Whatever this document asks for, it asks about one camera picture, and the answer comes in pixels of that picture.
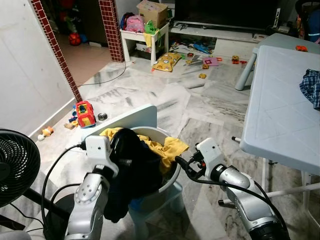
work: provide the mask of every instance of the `plaid cloth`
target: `plaid cloth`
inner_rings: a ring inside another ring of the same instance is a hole
[[[313,108],[320,110],[320,71],[307,69],[299,86]]]

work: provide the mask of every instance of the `marble floor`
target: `marble floor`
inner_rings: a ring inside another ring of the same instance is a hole
[[[188,66],[184,65],[184,60],[180,60],[173,72],[161,72],[151,71],[148,60],[133,57],[131,61],[126,67],[123,63],[108,64],[87,82],[94,85],[80,87],[82,97],[92,103],[96,115],[107,113],[112,119],[141,105],[153,104],[157,106],[158,127],[190,145],[183,154],[184,158],[191,156],[196,143],[212,137],[228,165],[236,166],[261,183],[262,158],[241,151],[239,144],[231,140],[232,136],[242,135],[250,96],[250,88],[244,91],[234,89],[243,65],[231,64],[230,59],[224,58],[220,66],[202,70],[199,64]],[[122,72],[120,77],[109,81]],[[206,79],[198,78],[200,73],[206,73]],[[69,117],[70,114],[66,115],[53,127],[55,132],[52,136],[36,143],[41,154],[41,166],[32,188],[38,192],[54,160],[66,147],[81,139],[80,128],[64,128]],[[46,197],[50,198],[56,189],[66,184],[80,183],[92,167],[85,152],[77,149],[69,151],[50,175]],[[298,170],[278,163],[270,168],[269,191],[301,186],[301,173]],[[185,209],[182,213],[173,213],[165,207],[149,218],[147,226],[150,240],[250,239],[236,211],[218,206],[218,200],[226,198],[219,187],[193,182],[183,171],[178,181],[183,186]],[[57,199],[74,190],[67,188]],[[311,192],[310,209],[318,221],[319,199],[319,191]],[[302,194],[274,197],[272,202],[286,221],[292,240],[319,239],[319,229],[308,219],[302,207]],[[39,206],[25,197],[20,197],[14,203],[26,215],[41,218]],[[0,214],[25,224],[27,230],[40,227],[36,221],[23,218],[9,205],[1,208]],[[33,240],[44,239],[41,230],[30,234]],[[104,220],[101,239],[133,238],[134,225],[129,214],[118,223]]]

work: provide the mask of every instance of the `red toy car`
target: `red toy car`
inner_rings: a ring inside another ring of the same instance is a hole
[[[96,125],[94,108],[88,101],[77,102],[75,110],[81,128],[88,128]]]

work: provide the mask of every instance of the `yellow cloth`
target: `yellow cloth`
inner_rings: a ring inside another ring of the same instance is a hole
[[[100,136],[108,136],[111,141],[114,134],[120,129],[121,127],[107,128],[100,133]],[[170,136],[165,138],[163,146],[159,142],[151,141],[148,136],[138,135],[138,137],[149,146],[151,151],[161,156],[159,169],[163,175],[170,170],[172,162],[175,161],[175,157],[181,155],[189,148],[189,146],[180,139]]]
[[[143,36],[144,36],[146,47],[151,48],[152,47],[151,34],[144,32]]]

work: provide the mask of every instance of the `cardboard box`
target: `cardboard box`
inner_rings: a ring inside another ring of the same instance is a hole
[[[158,29],[166,24],[168,17],[167,5],[143,0],[136,7],[139,9],[139,15],[142,16],[145,24],[151,20],[153,25]]]

